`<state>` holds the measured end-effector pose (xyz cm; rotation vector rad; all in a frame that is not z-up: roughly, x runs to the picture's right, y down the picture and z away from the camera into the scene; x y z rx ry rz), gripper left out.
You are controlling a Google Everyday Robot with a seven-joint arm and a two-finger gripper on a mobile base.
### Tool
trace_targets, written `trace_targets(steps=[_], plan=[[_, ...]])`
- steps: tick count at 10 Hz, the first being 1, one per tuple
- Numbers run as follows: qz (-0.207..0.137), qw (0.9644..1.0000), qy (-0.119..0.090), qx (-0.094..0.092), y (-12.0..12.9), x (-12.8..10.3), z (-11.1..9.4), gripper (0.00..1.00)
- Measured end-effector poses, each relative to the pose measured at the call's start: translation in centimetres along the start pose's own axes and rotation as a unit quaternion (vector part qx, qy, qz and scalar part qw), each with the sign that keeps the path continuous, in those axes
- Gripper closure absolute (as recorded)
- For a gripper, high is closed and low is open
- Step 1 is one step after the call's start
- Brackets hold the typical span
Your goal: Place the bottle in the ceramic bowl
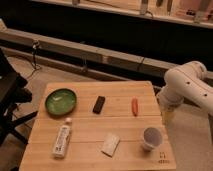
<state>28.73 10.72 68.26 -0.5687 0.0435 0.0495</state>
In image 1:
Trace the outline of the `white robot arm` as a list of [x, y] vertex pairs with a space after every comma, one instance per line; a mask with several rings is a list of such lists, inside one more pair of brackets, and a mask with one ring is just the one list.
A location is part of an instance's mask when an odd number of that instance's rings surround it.
[[206, 74], [205, 65], [199, 61], [191, 61], [166, 71], [165, 85], [156, 95], [164, 124], [173, 119], [173, 111], [185, 99], [213, 117], [213, 87], [204, 82]]

